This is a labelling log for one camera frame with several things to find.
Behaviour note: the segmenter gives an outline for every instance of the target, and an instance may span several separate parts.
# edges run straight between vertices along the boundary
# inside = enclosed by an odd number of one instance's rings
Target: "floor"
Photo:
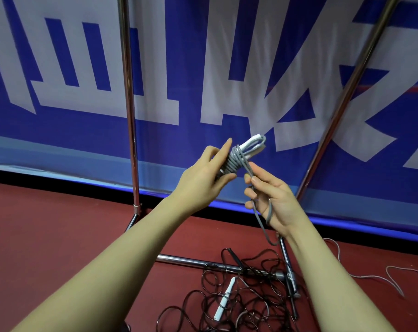
[[[0,184],[0,332],[12,329],[97,256],[123,232],[131,216],[129,205]],[[239,257],[250,257],[268,248],[260,231],[191,217],[163,253],[219,262],[221,249],[231,247]],[[350,273],[384,275],[387,265],[418,269],[418,256],[346,243],[340,246],[343,265]],[[393,270],[392,275],[405,299],[383,281],[357,282],[398,332],[418,331],[418,274]],[[200,278],[198,269],[156,263],[128,323],[138,331],[154,331],[162,309],[181,305],[190,290],[201,287]],[[197,302],[190,304],[191,315],[196,314]],[[300,330],[318,331],[306,299],[298,300],[297,307]],[[175,322],[169,317],[162,331],[174,331]]]

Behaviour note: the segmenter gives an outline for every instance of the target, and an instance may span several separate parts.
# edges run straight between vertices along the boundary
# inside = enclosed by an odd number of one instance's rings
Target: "black cord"
[[[223,264],[225,252],[232,251],[224,248],[221,251]],[[263,255],[272,254],[272,257],[265,258],[260,262],[263,274],[258,268],[250,265],[258,261]],[[165,308],[159,315],[156,324],[156,331],[161,330],[160,323],[163,315],[169,311],[179,311],[180,319],[176,332],[179,332],[185,320],[196,332],[212,331],[290,331],[299,332],[294,317],[291,315],[287,301],[286,285],[279,279],[273,277],[273,273],[285,269],[284,261],[278,253],[272,249],[266,249],[252,258],[244,258],[240,263],[243,267],[237,274],[234,287],[228,295],[220,321],[215,321],[213,314],[209,313],[218,308],[220,301],[227,288],[227,280],[230,281],[228,272],[217,272],[206,265],[201,275],[202,290],[192,290],[184,298],[181,306],[172,305]],[[186,306],[190,297],[201,297],[201,316],[199,322],[193,322],[186,313]]]

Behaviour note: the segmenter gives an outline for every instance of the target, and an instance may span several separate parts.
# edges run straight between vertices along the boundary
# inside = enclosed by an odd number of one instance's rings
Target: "left hand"
[[[174,199],[180,208],[191,215],[208,206],[236,174],[223,175],[217,181],[215,177],[229,155],[232,139],[228,139],[221,149],[207,146],[193,166],[186,169],[169,198]]]

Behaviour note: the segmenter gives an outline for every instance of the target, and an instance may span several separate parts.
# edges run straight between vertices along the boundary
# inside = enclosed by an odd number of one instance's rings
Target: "jump rope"
[[[232,147],[228,158],[221,167],[219,173],[217,173],[217,179],[228,173],[237,173],[240,168],[245,168],[246,172],[250,175],[250,177],[252,177],[253,172],[249,165],[249,159],[261,152],[265,148],[265,143],[266,137],[264,135],[257,134],[251,137],[245,143]],[[278,242],[273,243],[270,240],[261,221],[260,214],[257,211],[256,202],[254,200],[251,201],[255,217],[264,232],[267,242],[272,246],[278,245]],[[267,225],[269,225],[271,217],[272,202],[269,198],[269,212],[265,219],[265,223]],[[338,243],[335,240],[329,238],[324,238],[323,240],[331,241],[337,246],[337,258],[341,263],[340,248]],[[221,251],[221,259],[224,264],[226,264],[224,252],[227,250],[228,248],[225,248]],[[262,260],[261,267],[265,271],[265,277],[263,277],[263,274],[258,272],[258,269],[248,265],[248,262],[257,260],[259,257],[262,257],[265,253],[268,252],[272,252],[274,257]],[[220,277],[217,276],[219,273],[208,269],[210,265],[206,266],[206,268],[203,269],[203,274],[201,276],[201,287],[203,291],[193,290],[189,292],[186,295],[181,307],[173,305],[165,308],[157,320],[156,330],[159,331],[162,317],[166,312],[171,310],[178,310],[180,312],[180,318],[176,330],[177,332],[181,330],[185,319],[190,324],[192,329],[194,329],[194,331],[202,332],[238,331],[243,326],[249,330],[256,331],[260,330],[260,326],[267,326],[271,331],[299,332],[296,322],[286,305],[288,296],[286,294],[284,284],[281,280],[272,277],[272,274],[276,271],[286,269],[284,266],[285,263],[279,258],[278,253],[272,249],[267,249],[255,257],[243,259],[241,262],[243,263],[241,271],[238,273],[238,276],[233,277],[230,280],[228,286],[226,286],[227,271],[222,273]],[[377,275],[349,275],[356,279],[382,279],[391,284],[398,291],[398,293],[405,298],[404,292],[389,274],[390,268],[409,270],[418,273],[418,270],[413,268],[387,266],[386,274],[389,279]],[[299,286],[299,288],[309,299],[307,296],[307,291],[304,289],[304,287]],[[243,300],[244,292],[253,294],[252,298],[249,298],[247,301]],[[189,318],[188,313],[186,313],[186,306],[189,298],[197,294],[202,297],[201,316],[199,323],[195,324]],[[212,317],[208,311],[214,303],[218,304],[218,310]]]

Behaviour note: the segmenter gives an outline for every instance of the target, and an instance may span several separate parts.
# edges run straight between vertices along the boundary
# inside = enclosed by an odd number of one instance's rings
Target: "banner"
[[[130,0],[142,187],[170,192],[207,145],[263,133],[254,161],[295,191],[385,2]],[[117,0],[0,0],[0,165],[131,184]],[[398,4],[303,207],[418,231],[418,0]]]

